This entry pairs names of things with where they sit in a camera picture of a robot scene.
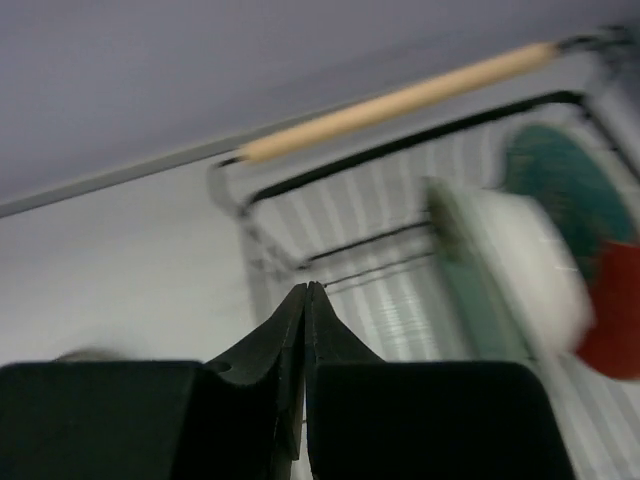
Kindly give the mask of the teal and red plate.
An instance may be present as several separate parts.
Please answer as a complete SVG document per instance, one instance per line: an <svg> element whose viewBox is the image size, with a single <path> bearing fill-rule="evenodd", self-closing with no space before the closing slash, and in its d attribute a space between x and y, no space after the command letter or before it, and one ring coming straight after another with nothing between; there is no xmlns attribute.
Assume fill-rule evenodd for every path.
<svg viewBox="0 0 640 480"><path fill-rule="evenodd" d="M615 154L550 123L507 140L504 188L537 200L589 290L595 320L577 356L596 372L639 379L639 182Z"/></svg>

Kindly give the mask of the mint green flower plate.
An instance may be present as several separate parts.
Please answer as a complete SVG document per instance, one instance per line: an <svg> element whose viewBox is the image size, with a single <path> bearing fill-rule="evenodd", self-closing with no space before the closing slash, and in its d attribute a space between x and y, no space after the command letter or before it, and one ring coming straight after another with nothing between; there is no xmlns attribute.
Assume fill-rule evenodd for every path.
<svg viewBox="0 0 640 480"><path fill-rule="evenodd" d="M483 218L490 200L515 197L435 177L424 182L435 261L472 354L539 373L540 354L522 325L522 308L492 257L497 229Z"/></svg>

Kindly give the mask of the white deep bowl plate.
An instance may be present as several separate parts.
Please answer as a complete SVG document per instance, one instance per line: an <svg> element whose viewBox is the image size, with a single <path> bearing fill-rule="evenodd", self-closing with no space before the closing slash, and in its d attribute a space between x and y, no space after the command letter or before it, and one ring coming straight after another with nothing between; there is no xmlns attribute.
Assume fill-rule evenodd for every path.
<svg viewBox="0 0 640 480"><path fill-rule="evenodd" d="M526 337L551 355L579 346L593 320L586 285L564 240L531 197L467 194L478 246Z"/></svg>

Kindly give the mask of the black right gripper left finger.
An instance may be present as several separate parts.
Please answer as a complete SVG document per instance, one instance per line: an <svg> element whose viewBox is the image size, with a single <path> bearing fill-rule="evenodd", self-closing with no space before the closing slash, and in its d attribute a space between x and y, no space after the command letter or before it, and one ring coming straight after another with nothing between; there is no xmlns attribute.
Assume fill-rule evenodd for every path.
<svg viewBox="0 0 640 480"><path fill-rule="evenodd" d="M1 370L5 479L286 479L300 455L306 288L197 361Z"/></svg>

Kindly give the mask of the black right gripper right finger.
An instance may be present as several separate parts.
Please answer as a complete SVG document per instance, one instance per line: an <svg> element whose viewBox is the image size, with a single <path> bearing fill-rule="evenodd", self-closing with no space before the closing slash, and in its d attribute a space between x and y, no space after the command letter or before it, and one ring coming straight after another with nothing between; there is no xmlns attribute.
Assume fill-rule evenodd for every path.
<svg viewBox="0 0 640 480"><path fill-rule="evenodd" d="M317 479L571 479L549 398L527 367L382 360L319 283L304 308L307 449Z"/></svg>

